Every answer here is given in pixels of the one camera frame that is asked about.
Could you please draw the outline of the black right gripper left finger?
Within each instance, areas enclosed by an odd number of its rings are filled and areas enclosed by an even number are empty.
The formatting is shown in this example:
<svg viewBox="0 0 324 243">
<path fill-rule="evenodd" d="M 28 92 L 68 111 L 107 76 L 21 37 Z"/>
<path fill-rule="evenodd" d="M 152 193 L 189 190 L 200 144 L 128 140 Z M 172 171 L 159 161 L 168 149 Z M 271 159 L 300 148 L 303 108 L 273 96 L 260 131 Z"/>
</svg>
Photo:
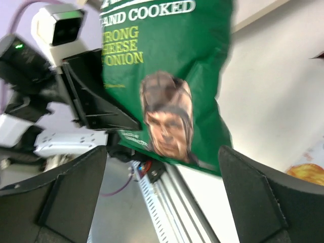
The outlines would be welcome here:
<svg viewBox="0 0 324 243">
<path fill-rule="evenodd" d="M 1 188 L 1 242 L 87 242 L 106 160 L 97 146 Z"/>
</svg>

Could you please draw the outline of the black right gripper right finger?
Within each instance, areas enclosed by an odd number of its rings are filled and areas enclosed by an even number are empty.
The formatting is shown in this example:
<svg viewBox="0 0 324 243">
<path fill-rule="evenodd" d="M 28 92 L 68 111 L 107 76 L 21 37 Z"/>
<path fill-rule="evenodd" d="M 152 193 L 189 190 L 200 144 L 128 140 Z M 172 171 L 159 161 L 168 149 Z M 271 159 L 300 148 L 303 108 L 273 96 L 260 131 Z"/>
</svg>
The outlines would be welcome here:
<svg viewBox="0 0 324 243">
<path fill-rule="evenodd" d="M 218 160 L 240 242 L 323 242 L 323 186 L 227 146 Z"/>
</svg>

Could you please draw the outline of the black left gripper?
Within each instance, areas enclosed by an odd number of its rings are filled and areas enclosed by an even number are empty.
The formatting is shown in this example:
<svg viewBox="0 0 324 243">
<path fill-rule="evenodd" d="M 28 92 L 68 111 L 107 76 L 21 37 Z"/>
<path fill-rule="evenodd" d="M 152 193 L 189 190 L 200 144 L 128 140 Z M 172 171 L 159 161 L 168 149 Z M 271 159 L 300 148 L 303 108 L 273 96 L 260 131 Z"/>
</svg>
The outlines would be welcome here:
<svg viewBox="0 0 324 243">
<path fill-rule="evenodd" d="M 74 122 L 96 131 L 141 130 L 140 122 L 104 89 L 101 50 L 64 58 L 62 74 L 15 34 L 1 39 L 1 78 L 13 90 L 4 113 L 30 122 L 52 114 L 48 104 L 69 105 Z"/>
</svg>

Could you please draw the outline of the brown Chuba barbecue chips bag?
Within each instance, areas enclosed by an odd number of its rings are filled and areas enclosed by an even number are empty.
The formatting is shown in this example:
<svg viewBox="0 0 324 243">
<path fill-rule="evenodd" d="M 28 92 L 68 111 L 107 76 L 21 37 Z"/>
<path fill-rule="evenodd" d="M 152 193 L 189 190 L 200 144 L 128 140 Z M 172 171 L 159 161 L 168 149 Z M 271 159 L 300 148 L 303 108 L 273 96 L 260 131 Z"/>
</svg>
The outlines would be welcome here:
<svg viewBox="0 0 324 243">
<path fill-rule="evenodd" d="M 286 173 L 298 179 L 323 186 L 323 140 L 308 148 L 302 154 L 302 157 L 288 168 Z"/>
</svg>

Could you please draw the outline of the green Real hand cooked bag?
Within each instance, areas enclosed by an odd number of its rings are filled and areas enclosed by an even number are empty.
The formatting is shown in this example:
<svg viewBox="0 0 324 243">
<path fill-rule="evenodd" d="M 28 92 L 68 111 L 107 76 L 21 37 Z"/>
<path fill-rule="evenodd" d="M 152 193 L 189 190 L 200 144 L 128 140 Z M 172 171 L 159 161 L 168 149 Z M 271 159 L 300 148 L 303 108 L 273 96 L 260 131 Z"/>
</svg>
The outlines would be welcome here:
<svg viewBox="0 0 324 243">
<path fill-rule="evenodd" d="M 231 146 L 216 95 L 228 56 L 233 1 L 103 1 L 106 92 L 141 124 L 120 144 L 169 164 L 220 176 Z"/>
</svg>

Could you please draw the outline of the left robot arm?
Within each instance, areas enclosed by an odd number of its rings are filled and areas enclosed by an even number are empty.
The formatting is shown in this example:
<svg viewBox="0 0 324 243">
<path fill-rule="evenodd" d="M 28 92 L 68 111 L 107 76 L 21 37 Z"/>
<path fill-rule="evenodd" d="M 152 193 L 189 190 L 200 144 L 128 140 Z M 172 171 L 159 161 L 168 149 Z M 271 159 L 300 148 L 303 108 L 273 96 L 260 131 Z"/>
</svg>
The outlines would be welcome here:
<svg viewBox="0 0 324 243">
<path fill-rule="evenodd" d="M 1 115 L 1 159 L 13 164 L 43 165 L 45 170 L 104 145 L 110 157 L 129 162 L 132 149 L 119 144 L 122 130 L 140 130 L 140 123 L 103 87 L 101 51 L 63 59 L 54 68 L 15 34 L 1 39 L 1 78 L 13 94 Z M 90 134 L 58 133 L 37 125 L 52 112 L 51 102 L 70 107 L 73 122 Z"/>
</svg>

